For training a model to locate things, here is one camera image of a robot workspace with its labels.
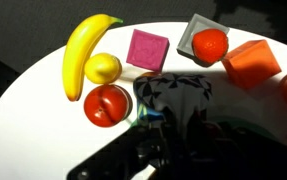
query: lemon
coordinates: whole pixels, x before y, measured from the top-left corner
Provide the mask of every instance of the lemon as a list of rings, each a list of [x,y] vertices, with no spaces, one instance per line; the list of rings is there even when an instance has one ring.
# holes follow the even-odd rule
[[[94,84],[110,84],[116,81],[122,72],[120,60],[109,53],[92,56],[84,66],[84,73]]]

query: gray box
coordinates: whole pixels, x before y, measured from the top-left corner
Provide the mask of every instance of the gray box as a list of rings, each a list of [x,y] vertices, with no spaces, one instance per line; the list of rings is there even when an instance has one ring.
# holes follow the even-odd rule
[[[223,26],[210,19],[200,16],[199,14],[194,14],[181,37],[181,40],[176,49],[177,52],[187,58],[197,61],[197,58],[194,56],[193,49],[192,49],[193,36],[195,33],[203,31],[205,29],[209,29],[209,28],[219,29],[223,31],[225,34],[228,34],[230,30],[230,28],[226,26]]]

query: banana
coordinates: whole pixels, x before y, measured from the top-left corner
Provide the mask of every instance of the banana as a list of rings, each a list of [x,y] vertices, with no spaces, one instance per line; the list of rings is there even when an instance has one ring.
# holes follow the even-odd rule
[[[83,20],[69,37],[63,58],[62,78],[65,94],[70,101],[79,100],[83,89],[84,64],[114,23],[123,23],[123,20],[107,14],[92,15]]]

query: orange block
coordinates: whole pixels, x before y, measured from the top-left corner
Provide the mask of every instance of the orange block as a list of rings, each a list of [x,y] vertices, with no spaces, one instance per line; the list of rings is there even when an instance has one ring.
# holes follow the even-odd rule
[[[266,40],[248,41],[228,52],[221,62],[230,80],[243,89],[282,71]]]

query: black floor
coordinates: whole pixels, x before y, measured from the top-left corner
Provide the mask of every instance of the black floor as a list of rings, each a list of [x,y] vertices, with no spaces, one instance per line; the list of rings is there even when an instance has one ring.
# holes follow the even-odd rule
[[[0,66],[7,69],[0,71],[0,93],[8,77],[64,46],[77,24],[96,13],[120,17],[124,26],[187,22],[198,13],[287,44],[287,0],[0,0]]]

